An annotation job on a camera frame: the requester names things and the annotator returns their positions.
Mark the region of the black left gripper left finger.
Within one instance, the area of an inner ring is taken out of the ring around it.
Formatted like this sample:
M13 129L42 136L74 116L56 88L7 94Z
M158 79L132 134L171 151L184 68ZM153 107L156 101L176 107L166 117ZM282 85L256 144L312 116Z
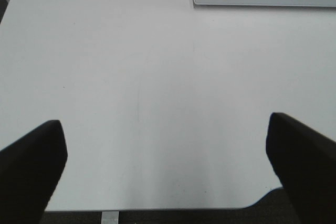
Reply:
M39 223L68 158L61 122L47 121L1 150L1 223Z

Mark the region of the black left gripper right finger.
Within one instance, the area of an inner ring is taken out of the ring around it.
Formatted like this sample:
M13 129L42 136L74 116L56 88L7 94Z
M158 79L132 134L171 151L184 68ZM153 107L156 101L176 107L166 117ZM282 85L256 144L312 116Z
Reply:
M335 141L274 112L266 153L301 223L335 223Z

